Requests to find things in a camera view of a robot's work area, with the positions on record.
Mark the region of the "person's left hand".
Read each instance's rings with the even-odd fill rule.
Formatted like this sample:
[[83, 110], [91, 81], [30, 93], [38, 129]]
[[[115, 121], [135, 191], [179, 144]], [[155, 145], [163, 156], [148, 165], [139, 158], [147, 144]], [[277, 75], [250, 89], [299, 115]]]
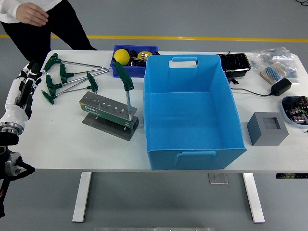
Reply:
[[24, 24], [44, 26], [49, 15], [39, 6], [27, 2], [19, 5], [16, 10], [16, 19]]

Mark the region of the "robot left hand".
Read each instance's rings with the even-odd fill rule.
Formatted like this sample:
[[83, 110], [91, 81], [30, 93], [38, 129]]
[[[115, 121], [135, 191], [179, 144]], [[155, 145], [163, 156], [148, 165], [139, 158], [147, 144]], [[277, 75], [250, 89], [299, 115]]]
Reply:
[[40, 66], [35, 61], [28, 63], [14, 79], [9, 90], [5, 114], [0, 119], [0, 125], [23, 128], [31, 117], [32, 96], [41, 82]]

